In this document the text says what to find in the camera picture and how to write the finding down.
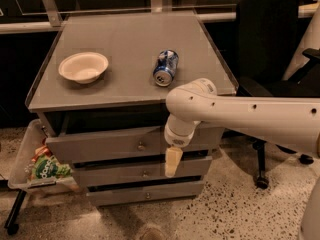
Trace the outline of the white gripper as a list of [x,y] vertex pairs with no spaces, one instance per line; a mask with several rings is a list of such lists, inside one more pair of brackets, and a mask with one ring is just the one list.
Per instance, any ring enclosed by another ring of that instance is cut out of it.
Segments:
[[181,161],[183,151],[181,148],[187,147],[195,133],[200,121],[184,121],[170,114],[165,128],[164,138],[169,146],[165,153],[165,176],[174,177]]

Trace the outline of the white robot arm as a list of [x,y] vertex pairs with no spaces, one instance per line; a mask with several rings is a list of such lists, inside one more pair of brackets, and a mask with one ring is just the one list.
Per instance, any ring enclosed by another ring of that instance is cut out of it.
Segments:
[[[216,97],[192,110],[193,119],[283,144],[319,158],[317,99]],[[249,184],[253,154],[222,149],[211,166],[204,193],[176,208],[178,240],[319,240],[319,165],[303,166],[271,148],[271,188]]]

